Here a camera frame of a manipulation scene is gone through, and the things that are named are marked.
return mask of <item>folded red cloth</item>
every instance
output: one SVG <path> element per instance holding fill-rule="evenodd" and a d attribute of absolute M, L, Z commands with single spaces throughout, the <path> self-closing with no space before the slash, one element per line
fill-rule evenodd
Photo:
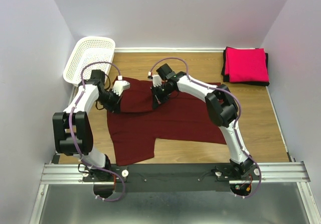
<path fill-rule="evenodd" d="M 268 82 L 264 49 L 226 49 L 225 75 L 230 82 Z"/>
<path fill-rule="evenodd" d="M 209 119 L 201 100 L 180 92 L 152 109 L 150 81 L 124 77 L 130 89 L 123 93 L 120 114 L 107 112 L 117 165 L 129 165 L 154 157 L 156 138 L 226 144 Z"/>

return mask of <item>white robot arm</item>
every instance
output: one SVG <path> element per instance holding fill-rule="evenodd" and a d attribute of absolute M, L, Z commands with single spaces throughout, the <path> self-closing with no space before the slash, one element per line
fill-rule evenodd
<path fill-rule="evenodd" d="M 69 115 L 72 108 L 76 106 L 72 113 L 72 125 L 75 126 L 74 134 L 83 154 L 81 158 L 90 165 L 109 168 L 108 157 L 93 146 L 88 114 L 96 101 L 109 111 L 119 112 L 121 95 L 123 91 L 130 88 L 130 84 L 120 78 L 115 81 L 113 88 L 107 91 L 104 89 L 104 83 L 105 73 L 101 70 L 92 70 L 90 79 L 85 80 L 85 86 L 79 86 L 78 93 L 71 104 L 63 112 L 53 115 L 53 127 L 56 151 L 80 158 L 70 132 L 66 131 L 70 127 Z"/>
<path fill-rule="evenodd" d="M 230 95 L 218 90 L 213 91 L 213 88 L 229 91 L 228 87 L 223 84 L 215 86 L 203 83 L 186 76 L 184 72 L 176 74 L 167 64 L 157 69 L 157 73 L 159 75 L 149 76 L 153 81 L 151 89 L 154 106 L 166 102 L 168 95 L 175 90 L 186 92 L 205 102 L 211 121 L 219 127 L 225 138 L 230 152 L 231 164 L 239 176 L 247 175 L 253 162 L 249 159 L 249 152 L 244 145 L 238 123 L 235 124 L 238 107 Z"/>

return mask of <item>screw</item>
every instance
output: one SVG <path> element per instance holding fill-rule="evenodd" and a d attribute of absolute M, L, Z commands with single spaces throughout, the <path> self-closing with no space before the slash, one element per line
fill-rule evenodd
<path fill-rule="evenodd" d="M 257 175 L 257 176 L 260 175 L 260 172 L 259 172 L 258 168 L 255 168 L 255 169 L 254 169 L 254 174 Z"/>
<path fill-rule="evenodd" d="M 215 175 L 216 175 L 217 177 L 220 177 L 220 176 L 222 175 L 222 172 L 217 171 L 217 172 L 215 172 Z"/>

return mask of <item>wooden floor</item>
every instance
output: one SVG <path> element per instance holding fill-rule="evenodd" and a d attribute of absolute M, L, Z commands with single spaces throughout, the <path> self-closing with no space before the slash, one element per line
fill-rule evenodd
<path fill-rule="evenodd" d="M 223 82 L 222 53 L 115 53 L 113 63 L 126 77 L 147 80 L 147 73 L 158 60 L 176 56 L 185 59 L 190 75 L 204 82 Z M 176 71 L 185 71 L 177 60 L 167 60 Z M 117 76 L 111 68 L 110 79 Z M 240 131 L 250 154 L 258 162 L 288 162 L 279 128 L 265 87 L 226 83 L 242 104 Z M 106 111 L 92 108 L 89 114 L 94 136 L 94 146 L 107 154 L 115 163 L 113 144 L 106 123 Z M 215 163 L 229 161 L 226 145 L 192 141 L 157 139 L 155 157 L 141 163 Z M 76 158 L 62 155 L 60 163 L 78 163 Z"/>

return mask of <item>laundry basket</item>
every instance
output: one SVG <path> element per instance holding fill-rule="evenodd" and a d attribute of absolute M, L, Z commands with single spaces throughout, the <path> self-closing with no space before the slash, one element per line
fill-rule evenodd
<path fill-rule="evenodd" d="M 81 81 L 81 70 L 93 62 L 112 62 L 115 51 L 115 42 L 106 37 L 84 37 L 80 39 L 74 50 L 72 51 L 67 65 L 65 67 L 63 77 L 66 82 L 75 86 Z M 110 64 L 96 64 L 88 67 L 84 71 L 84 79 L 89 79 L 91 70 L 100 69 L 108 74 Z"/>

